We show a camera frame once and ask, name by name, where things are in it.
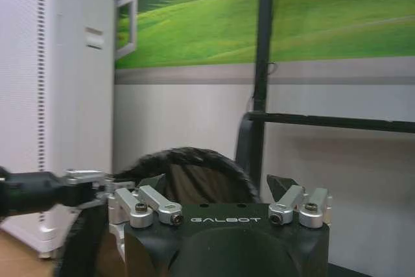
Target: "green grass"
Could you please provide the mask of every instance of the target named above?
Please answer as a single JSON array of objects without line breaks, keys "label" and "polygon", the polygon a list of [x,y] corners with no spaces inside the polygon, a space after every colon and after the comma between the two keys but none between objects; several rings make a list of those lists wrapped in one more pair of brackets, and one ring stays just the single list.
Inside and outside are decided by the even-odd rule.
[{"label": "green grass", "polygon": [[[137,50],[117,68],[254,61],[257,0],[139,0],[139,12]],[[414,55],[414,39],[415,0],[274,0],[273,60]]]}]

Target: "black screw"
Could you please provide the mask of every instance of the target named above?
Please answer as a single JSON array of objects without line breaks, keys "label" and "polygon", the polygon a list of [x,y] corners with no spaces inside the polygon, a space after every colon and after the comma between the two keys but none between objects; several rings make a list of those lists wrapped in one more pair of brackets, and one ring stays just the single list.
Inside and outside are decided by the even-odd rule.
[{"label": "black screw", "polygon": [[147,206],[147,204],[146,203],[144,203],[144,202],[139,202],[138,204],[136,204],[136,206],[135,206],[135,209],[136,209],[136,212],[147,212],[147,208],[148,208],[148,206]]},{"label": "black screw", "polygon": [[181,214],[174,214],[171,216],[171,222],[175,226],[179,226],[183,223],[184,217]]},{"label": "black screw", "polygon": [[283,222],[283,217],[280,214],[272,214],[270,216],[270,222],[274,225],[281,225]]},{"label": "black screw", "polygon": [[318,210],[318,206],[316,204],[313,204],[312,202],[308,202],[305,204],[304,208],[307,211],[316,212]]}]

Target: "logo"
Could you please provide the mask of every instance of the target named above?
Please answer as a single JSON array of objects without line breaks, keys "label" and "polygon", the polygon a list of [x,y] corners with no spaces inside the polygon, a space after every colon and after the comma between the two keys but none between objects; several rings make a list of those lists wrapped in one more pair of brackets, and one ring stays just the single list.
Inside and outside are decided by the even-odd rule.
[{"label": "logo", "polygon": [[192,217],[190,219],[190,221],[194,223],[258,223],[259,220],[261,220],[260,217],[227,217],[225,219]]}]

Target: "white wall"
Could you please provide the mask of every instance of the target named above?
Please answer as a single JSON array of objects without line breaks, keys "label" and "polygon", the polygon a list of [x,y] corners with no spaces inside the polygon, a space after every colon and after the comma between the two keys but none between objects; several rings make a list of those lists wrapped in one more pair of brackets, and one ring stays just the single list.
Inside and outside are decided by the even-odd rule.
[{"label": "white wall", "polygon": [[[115,89],[115,170],[170,147],[231,158],[247,85],[129,85]],[[270,112],[415,121],[415,86],[270,87]],[[267,125],[264,173],[330,189],[330,260],[372,276],[413,276],[415,135]],[[263,187],[266,201],[271,196]]]}]

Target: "silver clamp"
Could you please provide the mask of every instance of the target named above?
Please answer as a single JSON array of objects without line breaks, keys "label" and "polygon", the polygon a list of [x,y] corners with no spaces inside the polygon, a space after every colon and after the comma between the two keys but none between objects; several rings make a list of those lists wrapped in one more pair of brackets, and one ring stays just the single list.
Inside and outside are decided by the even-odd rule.
[{"label": "silver clamp", "polygon": [[278,202],[268,206],[268,218],[272,224],[284,225],[292,222],[294,209],[303,202],[304,188],[293,185]]},{"label": "silver clamp", "polygon": [[106,202],[107,196],[105,192],[98,191],[98,189],[104,185],[106,173],[96,170],[72,170],[69,169],[66,172],[64,179],[69,186],[77,186],[79,184],[92,183],[92,187],[97,190],[95,199],[89,202],[85,202],[77,209],[83,210],[96,206],[100,206]]},{"label": "silver clamp", "polygon": [[166,199],[149,185],[140,186],[137,197],[158,213],[160,222],[178,226],[183,223],[182,205]]},{"label": "silver clamp", "polygon": [[110,233],[115,236],[118,252],[124,261],[126,222],[130,222],[133,228],[147,228],[154,221],[154,211],[162,223],[178,226],[183,221],[182,206],[167,200],[151,186],[141,186],[132,193],[127,188],[134,189],[134,183],[114,183],[106,179]]},{"label": "silver clamp", "polygon": [[153,210],[144,202],[138,201],[126,188],[117,189],[114,193],[118,203],[130,220],[131,227],[146,228],[153,224]]},{"label": "silver clamp", "polygon": [[323,223],[330,225],[332,200],[327,189],[316,188],[300,208],[300,224],[308,228],[320,228]]}]

